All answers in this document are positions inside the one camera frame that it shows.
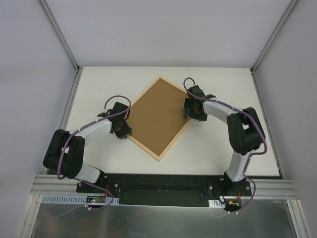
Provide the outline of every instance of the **white platform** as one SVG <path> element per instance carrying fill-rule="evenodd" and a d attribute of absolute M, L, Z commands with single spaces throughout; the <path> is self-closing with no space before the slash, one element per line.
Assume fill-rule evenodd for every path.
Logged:
<path fill-rule="evenodd" d="M 94 120 L 112 95 L 124 95 L 133 102 L 159 76 L 181 87 L 186 77 L 192 77 L 206 94 L 236 107 L 255 108 L 266 134 L 268 152 L 253 158 L 247 174 L 279 175 L 248 68 L 84 67 L 67 129 Z M 108 173 L 221 175 L 228 168 L 231 155 L 226 124 L 208 116 L 207 122 L 192 121 L 160 162 L 131 140 L 119 140 L 114 134 L 86 147 L 84 161 Z"/>

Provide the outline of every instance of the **wooden frame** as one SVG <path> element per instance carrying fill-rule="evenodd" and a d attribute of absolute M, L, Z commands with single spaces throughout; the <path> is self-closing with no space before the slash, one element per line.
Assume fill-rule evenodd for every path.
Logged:
<path fill-rule="evenodd" d="M 144 93 L 142 93 L 132 104 L 131 109 L 133 108 L 133 105 L 136 104 L 142 97 L 143 95 L 145 95 L 159 80 L 164 80 L 165 82 L 167 82 L 168 84 L 172 85 L 173 87 L 181 90 L 182 92 L 184 92 L 185 94 L 186 91 L 182 88 L 180 88 L 178 85 L 174 84 L 173 82 L 170 82 L 169 80 L 165 79 L 164 77 L 160 76 L 158 77 L 145 91 Z M 151 156 L 153 156 L 156 160 L 160 161 L 164 155 L 168 152 L 168 150 L 172 147 L 172 145 L 175 143 L 175 141 L 180 137 L 180 135 L 184 132 L 184 130 L 186 129 L 186 127 L 189 125 L 190 123 L 190 119 L 182 126 L 182 128 L 179 130 L 179 132 L 174 136 L 174 138 L 170 141 L 170 143 L 166 146 L 166 148 L 161 152 L 160 155 L 157 155 L 156 153 L 154 153 L 152 150 L 150 150 L 148 147 L 146 147 L 144 144 L 142 144 L 140 141 L 138 141 L 136 138 L 134 138 L 133 136 L 128 136 L 130 140 L 132 140 L 135 144 L 137 144 L 138 146 L 140 146 L 143 150 L 145 150 L 147 153 L 149 153 Z"/>

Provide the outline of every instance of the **robotic arm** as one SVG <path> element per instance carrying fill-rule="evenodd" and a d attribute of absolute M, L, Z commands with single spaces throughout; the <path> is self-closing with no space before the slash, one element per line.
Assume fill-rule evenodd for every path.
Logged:
<path fill-rule="evenodd" d="M 252 121 L 245 116 L 250 115 L 259 127 L 262 136 L 265 138 L 258 115 L 253 108 L 246 108 L 243 113 L 233 110 L 233 107 L 218 103 L 214 95 L 205 95 L 204 92 L 195 85 L 188 89 L 188 97 L 185 99 L 183 117 L 206 121 L 211 115 L 228 125 L 229 141 L 233 148 L 233 154 L 229 168 L 224 173 L 224 193 L 233 193 L 240 189 L 245 182 L 244 172 L 247 169 L 250 155 L 259 149 L 262 138 Z"/>
<path fill-rule="evenodd" d="M 111 110 L 99 114 L 95 121 L 80 127 L 80 129 L 71 131 L 65 131 L 63 129 L 57 130 L 52 137 L 44 157 L 44 167 L 57 172 L 58 164 L 62 157 L 60 173 L 63 176 L 70 179 L 85 180 L 97 186 L 103 185 L 105 178 L 104 172 L 83 162 L 84 148 L 104 134 L 115 133 L 119 139 L 126 138 L 127 135 L 130 135 L 132 129 L 126 122 L 130 111 L 127 113 L 127 118 L 124 118 L 126 112 L 120 114 L 120 112 L 128 108 L 128 106 L 116 102 Z M 72 138 L 68 145 L 66 145 L 70 136 L 72 136 Z"/>

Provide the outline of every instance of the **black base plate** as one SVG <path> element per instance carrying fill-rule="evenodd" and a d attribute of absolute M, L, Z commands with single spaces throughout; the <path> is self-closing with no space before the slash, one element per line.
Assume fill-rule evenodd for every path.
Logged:
<path fill-rule="evenodd" d="M 148 206 L 209 207 L 209 200 L 220 196 L 237 196 L 224 193 L 223 176 L 191 175 L 132 175 L 106 174 L 108 185 L 119 204 Z M 251 196 L 250 183 L 245 181 L 241 196 Z M 84 183 L 77 185 L 77 192 L 102 193 Z"/>

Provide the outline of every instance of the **gray wall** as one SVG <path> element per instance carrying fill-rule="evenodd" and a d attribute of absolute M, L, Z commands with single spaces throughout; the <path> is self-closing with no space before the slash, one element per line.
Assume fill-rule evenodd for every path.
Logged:
<path fill-rule="evenodd" d="M 290 0 L 47 0 L 86 66 L 251 67 Z"/>
<path fill-rule="evenodd" d="M 317 234 L 317 1 L 301 0 L 256 72 L 286 177 Z"/>
<path fill-rule="evenodd" d="M 73 77 L 37 1 L 1 1 L 1 238 L 16 235 Z"/>

